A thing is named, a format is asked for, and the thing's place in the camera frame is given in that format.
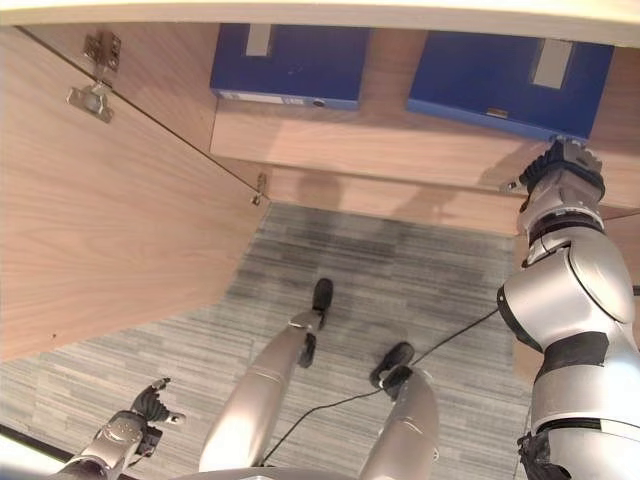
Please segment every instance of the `gray carpet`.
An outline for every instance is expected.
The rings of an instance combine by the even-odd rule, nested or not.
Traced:
[[[129,474],[194,472],[235,381],[308,308],[318,278],[334,280],[334,306],[314,365],[295,374],[276,438],[308,408],[369,391],[370,369],[399,340],[420,352],[491,311],[511,250],[495,235],[274,205],[219,305],[2,364],[0,423],[77,451],[143,386],[170,376],[164,400],[188,422],[163,427],[155,456]],[[440,402],[433,480],[514,478],[530,388],[512,374],[511,338],[495,315],[421,364]],[[390,408],[377,395],[318,412],[270,463],[355,476]]]

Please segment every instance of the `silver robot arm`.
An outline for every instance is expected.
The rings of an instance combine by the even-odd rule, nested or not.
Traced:
[[[144,389],[130,410],[116,413],[81,453],[69,460],[60,472],[50,478],[59,480],[115,480],[127,468],[134,455],[150,457],[162,431],[150,422],[184,423],[185,417],[174,413],[159,400],[169,378],[161,378]]]
[[[560,139],[519,178],[529,255],[498,291],[498,307],[518,340],[544,353],[531,432],[518,441],[530,480],[640,478],[633,288],[598,212],[600,169],[591,152]]]

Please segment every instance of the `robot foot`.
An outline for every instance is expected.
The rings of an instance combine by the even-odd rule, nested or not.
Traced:
[[[398,370],[396,367],[408,365],[414,354],[415,349],[409,342],[397,343],[391,350],[387,352],[378,366],[374,368],[369,374],[369,382],[371,382],[371,385],[373,385],[375,388],[384,388],[386,390],[384,384],[395,384],[395,377],[397,375],[404,375],[404,373],[401,372],[405,370]],[[388,374],[386,374],[383,379],[382,374],[385,372],[388,372]]]
[[[327,313],[333,300],[333,282],[328,278],[321,278],[316,283],[313,290],[313,301],[311,309],[320,314],[319,330],[324,328]],[[302,368],[309,368],[313,364],[313,357],[316,351],[316,336],[313,333],[307,333],[304,342],[304,350],[298,360],[298,365]]]

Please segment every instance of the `wooden cabinet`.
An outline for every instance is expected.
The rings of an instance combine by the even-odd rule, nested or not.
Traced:
[[[268,201],[118,96],[105,124],[68,105],[90,79],[14,29],[2,49],[2,357],[215,303]]]
[[[640,4],[455,3],[2,2],[25,25],[2,31],[3,356],[215,302],[268,203],[259,174],[273,201],[515,235],[524,197],[498,187],[545,145],[407,112],[428,29],[618,46],[591,143],[604,216],[637,212]],[[274,21],[379,27],[359,111],[216,100],[215,22]],[[64,101],[99,29],[122,40],[110,125]]]

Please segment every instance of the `metal hinge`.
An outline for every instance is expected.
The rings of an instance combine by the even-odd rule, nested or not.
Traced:
[[[115,75],[120,66],[120,39],[109,31],[99,32],[96,36],[87,35],[84,42],[84,55],[95,64],[93,85],[84,88],[71,87],[67,103],[78,107],[94,117],[109,123],[113,110],[109,108],[107,94],[111,92]]]
[[[258,174],[257,190],[258,190],[258,193],[256,193],[251,199],[251,203],[253,203],[255,206],[260,205],[260,202],[262,202],[262,197],[264,197],[267,191],[267,174],[266,173]]]

